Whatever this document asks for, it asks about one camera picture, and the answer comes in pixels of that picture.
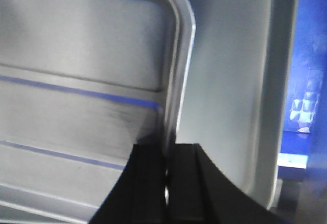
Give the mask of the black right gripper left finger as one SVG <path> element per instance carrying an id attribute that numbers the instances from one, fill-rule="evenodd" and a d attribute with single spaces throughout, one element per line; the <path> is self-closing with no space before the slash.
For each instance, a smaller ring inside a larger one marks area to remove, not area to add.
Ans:
<path id="1" fill-rule="evenodd" d="M 115 186 L 89 223 L 164 223 L 165 166 L 156 145 L 134 145 Z"/>

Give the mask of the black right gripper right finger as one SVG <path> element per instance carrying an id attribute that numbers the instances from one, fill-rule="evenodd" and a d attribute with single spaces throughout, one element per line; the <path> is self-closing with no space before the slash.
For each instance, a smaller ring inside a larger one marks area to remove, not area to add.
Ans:
<path id="1" fill-rule="evenodd" d="M 169 223 L 283 223 L 236 187 L 199 144 L 176 144 L 169 161 Z"/>

